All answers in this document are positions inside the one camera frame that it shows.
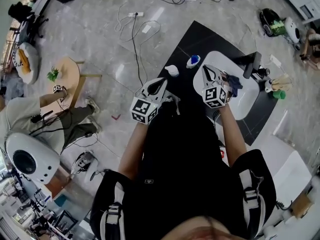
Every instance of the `blue cloth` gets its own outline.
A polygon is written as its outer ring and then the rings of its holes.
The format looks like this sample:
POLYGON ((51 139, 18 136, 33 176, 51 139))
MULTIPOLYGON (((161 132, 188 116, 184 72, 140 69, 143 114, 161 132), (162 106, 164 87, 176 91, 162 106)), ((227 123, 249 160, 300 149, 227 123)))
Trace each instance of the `blue cloth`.
POLYGON ((226 81, 232 88, 232 97, 236 98, 238 96, 238 90, 243 88, 243 86, 240 83, 239 77, 236 77, 234 75, 227 75, 226 81))

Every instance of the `person sitting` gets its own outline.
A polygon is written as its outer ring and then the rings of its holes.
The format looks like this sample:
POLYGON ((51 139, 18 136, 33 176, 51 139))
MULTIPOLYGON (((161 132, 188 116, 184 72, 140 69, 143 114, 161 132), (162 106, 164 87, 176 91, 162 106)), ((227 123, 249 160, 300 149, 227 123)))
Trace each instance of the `person sitting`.
POLYGON ((100 109, 95 101, 86 98, 86 107, 72 107, 61 111, 45 120, 33 123, 31 118, 40 115, 41 108, 68 95, 67 90, 46 94, 39 97, 16 97, 7 105, 0 96, 0 149, 5 151, 5 140, 10 131, 24 131, 33 137, 41 137, 47 145, 59 155, 78 138, 88 134, 101 132, 92 115, 99 113, 100 109), (80 124, 85 118, 90 123, 80 124))
POLYGON ((46 215, 41 215, 36 218, 32 225, 29 226, 29 229, 32 233, 34 233, 37 237, 41 237, 42 235, 49 233, 49 223, 52 223, 55 220, 54 212, 50 211, 46 215))
POLYGON ((320 70, 320 34, 310 28, 305 36, 300 58, 315 70, 320 70))

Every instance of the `black t-shirt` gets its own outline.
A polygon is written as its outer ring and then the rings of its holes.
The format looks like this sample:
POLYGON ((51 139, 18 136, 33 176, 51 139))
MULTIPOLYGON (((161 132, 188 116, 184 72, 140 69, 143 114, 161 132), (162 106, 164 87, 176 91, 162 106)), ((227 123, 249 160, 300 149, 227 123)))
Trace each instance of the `black t-shirt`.
POLYGON ((266 205, 266 222, 275 206, 276 192, 259 150, 243 154, 230 168, 222 161, 208 118, 190 121, 184 116, 157 116, 148 129, 137 179, 131 181, 117 172, 106 174, 92 207, 91 227, 99 238, 102 211, 113 203, 115 182, 121 180, 125 182, 126 240, 160 240, 195 216, 211 216, 231 234, 248 238, 239 177, 246 169, 263 177, 259 192, 266 205))

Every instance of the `gray marble floor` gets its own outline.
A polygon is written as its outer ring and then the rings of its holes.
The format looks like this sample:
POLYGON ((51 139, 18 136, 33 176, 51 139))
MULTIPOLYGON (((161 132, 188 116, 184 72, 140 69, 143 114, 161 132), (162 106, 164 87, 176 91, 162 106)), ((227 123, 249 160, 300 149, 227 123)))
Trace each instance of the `gray marble floor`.
MULTIPOLYGON (((90 95, 101 107, 97 121, 103 132, 98 138, 107 148, 100 143, 88 147, 94 151, 101 169, 117 169, 135 127, 135 122, 129 116, 134 92, 140 87, 134 47, 132 42, 121 42, 120 33, 115 32, 117 11, 124 1, 75 0, 61 4, 52 0, 45 11, 49 22, 42 29, 44 38, 37 42, 41 56, 39 79, 25 90, 26 96, 46 92, 46 75, 63 56, 85 60, 81 72, 103 75, 101 81, 86 82, 76 104, 84 105, 85 97, 90 95)), ((294 143, 305 163, 313 166, 320 145, 320 72, 299 62, 297 53, 283 37, 265 36, 258 17, 259 10, 271 8, 282 18, 292 17, 302 32, 305 32, 300 17, 288 2, 222 0, 215 3, 197 0, 183 5, 172 5, 159 0, 130 0, 120 9, 119 18, 122 19, 130 12, 144 12, 144 17, 138 18, 136 22, 136 25, 140 26, 152 18, 159 8, 163 8, 163 13, 158 19, 161 24, 160 31, 141 46, 141 57, 147 77, 152 79, 158 75, 193 21, 198 21, 215 31, 245 54, 258 50, 262 54, 262 65, 271 69, 272 77, 281 75, 283 70, 293 81, 293 88, 287 93, 285 100, 278 102, 263 131, 273 132, 287 110, 287 120, 278 135, 294 143), (282 62, 282 70, 271 63, 271 54, 282 62)), ((121 39, 131 37, 131 27, 132 24, 126 26, 121 39)), ((156 30, 157 27, 154 25, 147 33, 140 31, 135 38, 136 44, 141 44, 156 30)), ((141 74, 143 80, 146 79, 144 73, 141 74)), ((95 139, 92 137, 83 139, 78 144, 89 145, 94 142, 95 139)), ((69 147, 62 153, 62 162, 70 168, 83 150, 84 148, 76 145, 69 147)), ((82 175, 74 178, 75 182, 94 196, 101 176, 97 176, 90 184, 84 184, 83 180, 82 175)))

